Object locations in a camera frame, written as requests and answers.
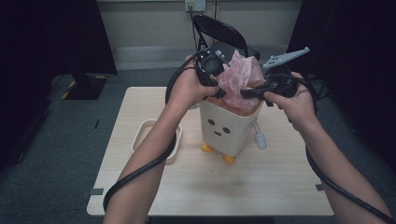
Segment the wrist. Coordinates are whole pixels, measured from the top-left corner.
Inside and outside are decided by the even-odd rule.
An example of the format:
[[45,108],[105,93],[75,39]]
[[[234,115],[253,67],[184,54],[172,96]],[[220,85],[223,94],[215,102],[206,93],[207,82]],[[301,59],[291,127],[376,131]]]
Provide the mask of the wrist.
[[182,105],[173,102],[169,102],[161,113],[159,119],[165,119],[167,122],[175,122],[177,124],[183,119],[184,115],[189,109]]
[[315,133],[323,129],[316,117],[312,119],[306,119],[305,121],[299,122],[297,124],[293,123],[293,126],[303,138],[306,136],[315,136]]

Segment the small white bowl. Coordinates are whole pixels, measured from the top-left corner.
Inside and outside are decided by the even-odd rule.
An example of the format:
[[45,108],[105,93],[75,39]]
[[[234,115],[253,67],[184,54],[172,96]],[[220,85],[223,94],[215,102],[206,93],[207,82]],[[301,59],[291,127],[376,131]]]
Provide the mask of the small white bowl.
[[[143,139],[149,133],[149,131],[154,126],[156,121],[157,121],[156,119],[147,119],[147,120],[143,121],[143,123],[140,125],[139,131],[137,132],[136,136],[134,137],[134,142],[132,143],[132,146],[131,146],[132,153],[134,153],[134,151],[137,149],[137,147],[139,147],[140,143],[143,141]],[[166,165],[171,164],[176,159],[178,143],[180,141],[181,132],[182,132],[182,128],[179,124],[177,127],[176,144],[175,144],[175,147],[174,147],[172,153],[166,159]]]

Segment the dark curtain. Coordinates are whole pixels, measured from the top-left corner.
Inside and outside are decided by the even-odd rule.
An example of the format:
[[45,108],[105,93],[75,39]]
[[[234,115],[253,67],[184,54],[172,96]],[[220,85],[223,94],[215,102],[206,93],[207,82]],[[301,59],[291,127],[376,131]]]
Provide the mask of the dark curtain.
[[288,51],[292,70],[321,76],[357,135],[396,174],[396,1],[304,0]]
[[70,64],[117,74],[96,1],[0,1],[0,167],[15,160],[52,79],[70,74]]

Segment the white container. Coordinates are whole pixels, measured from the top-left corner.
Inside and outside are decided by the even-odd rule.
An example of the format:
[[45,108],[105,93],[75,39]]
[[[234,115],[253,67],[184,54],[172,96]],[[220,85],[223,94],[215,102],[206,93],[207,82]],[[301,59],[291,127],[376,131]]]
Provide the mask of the white container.
[[199,107],[204,143],[225,156],[235,157],[244,147],[262,108],[262,102],[255,107],[254,113],[247,117],[238,116],[207,100],[202,101]]
[[[149,131],[154,126],[156,121],[157,121],[156,119],[147,119],[147,120],[143,121],[143,123],[140,125],[139,131],[137,131],[137,134],[134,137],[134,142],[132,143],[132,146],[131,146],[132,153],[134,153],[137,150],[140,143],[143,141],[143,139],[149,133]],[[176,137],[177,137],[176,144],[175,144],[175,147],[174,147],[172,153],[166,159],[166,163],[165,163],[166,165],[169,165],[172,162],[174,162],[177,157],[177,149],[178,149],[178,143],[180,142],[181,132],[182,132],[182,128],[179,124],[177,127],[177,130],[176,130],[176,134],[177,134],[176,135]]]

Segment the cartoon eyes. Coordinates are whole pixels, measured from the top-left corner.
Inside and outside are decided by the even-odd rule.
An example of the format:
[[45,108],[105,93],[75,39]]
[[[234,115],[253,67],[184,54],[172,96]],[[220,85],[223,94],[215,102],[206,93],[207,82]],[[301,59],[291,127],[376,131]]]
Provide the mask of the cartoon eyes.
[[[213,125],[213,126],[215,126],[215,121],[213,120],[213,119],[209,119],[208,121],[207,121],[210,125]],[[228,129],[228,128],[226,128],[226,127],[224,127],[223,128],[223,131],[225,132],[225,133],[230,133],[231,131],[230,131],[230,129]]]

